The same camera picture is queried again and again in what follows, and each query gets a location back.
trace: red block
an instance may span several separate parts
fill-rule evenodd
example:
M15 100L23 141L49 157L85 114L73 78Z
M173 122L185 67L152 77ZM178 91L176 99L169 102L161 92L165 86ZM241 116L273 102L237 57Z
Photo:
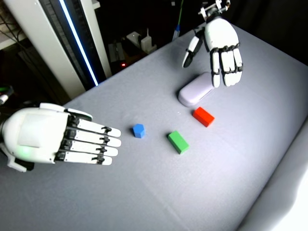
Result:
M202 123L206 127L208 127L215 119L202 107L199 107L197 110L194 111L193 117L195 117L200 123Z

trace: gray table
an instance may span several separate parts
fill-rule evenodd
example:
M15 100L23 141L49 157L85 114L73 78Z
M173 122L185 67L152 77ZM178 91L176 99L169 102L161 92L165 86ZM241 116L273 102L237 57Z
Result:
M0 157L1 230L236 229L308 114L307 66L236 30L242 81L199 103L216 118L211 126L177 100L210 71L205 49L181 68L190 32L67 104L122 130L111 166L36 164L23 174ZM136 123L143 139L130 131ZM190 144L181 156L166 138L174 130Z

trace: glowing light strip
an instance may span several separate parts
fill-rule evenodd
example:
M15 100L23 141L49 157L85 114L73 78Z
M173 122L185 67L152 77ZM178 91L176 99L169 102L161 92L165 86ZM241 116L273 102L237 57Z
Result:
M83 50L83 47L82 47L81 42L80 42L80 39L79 39L78 34L77 34L76 30L75 30L75 27L74 27L73 21L72 21L72 19L71 19L71 16L70 16L69 13L68 13L68 10L67 10L67 7L66 7L66 5L65 5L65 3L64 3L64 0L59 0L59 2L60 2L60 4L61 4L61 7L62 7L62 9L63 9L63 12L64 12L64 14L65 14L65 16L66 16L66 19L67 19L67 21L68 21L68 24L69 24L69 26L70 26L70 28L71 28L71 30L72 30L72 32L73 32L73 35L74 35L75 40L76 40L76 42L77 42L77 45L78 45L78 47L79 47L79 49L80 49L80 51L81 51L81 54L82 54L82 56L83 56L83 58L84 58L84 60L85 60L85 62L86 62L86 65L87 65L89 71L90 71L90 74L91 74L91 77L92 77L92 79L93 79L93 81L94 81L94 84L95 84L96 86L98 86L96 77L95 77L95 75L94 75L94 73L93 73L93 71L92 71L92 67L91 67L91 65L90 65L90 63L89 63L89 61L88 61L88 58L87 58L87 56L86 56L86 53L85 53L85 51Z

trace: green rectangular block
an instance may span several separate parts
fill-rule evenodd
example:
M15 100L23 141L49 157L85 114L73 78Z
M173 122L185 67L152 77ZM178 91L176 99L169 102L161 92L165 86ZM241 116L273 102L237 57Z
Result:
M189 148L189 144L177 131L170 133L168 135L168 140L172 143L179 154L182 154Z

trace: robotic arm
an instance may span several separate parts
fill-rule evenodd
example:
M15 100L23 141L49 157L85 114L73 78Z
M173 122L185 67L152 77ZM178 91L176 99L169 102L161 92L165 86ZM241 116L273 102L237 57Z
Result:
M243 71L243 62L238 49L240 45L238 36L231 24L221 18L221 14L228 10L231 2L227 0L225 7L222 7L221 3L222 0L216 0L214 4L201 8L199 14L206 21L206 26L195 32L182 64L183 67L188 67L204 42L211 55L211 69L215 88L220 86L221 66L224 83L227 87L238 83Z
M51 103L15 112L0 130L7 165L21 172L32 170L34 162L110 165L121 145L115 138L120 130L93 123L92 116L82 111Z

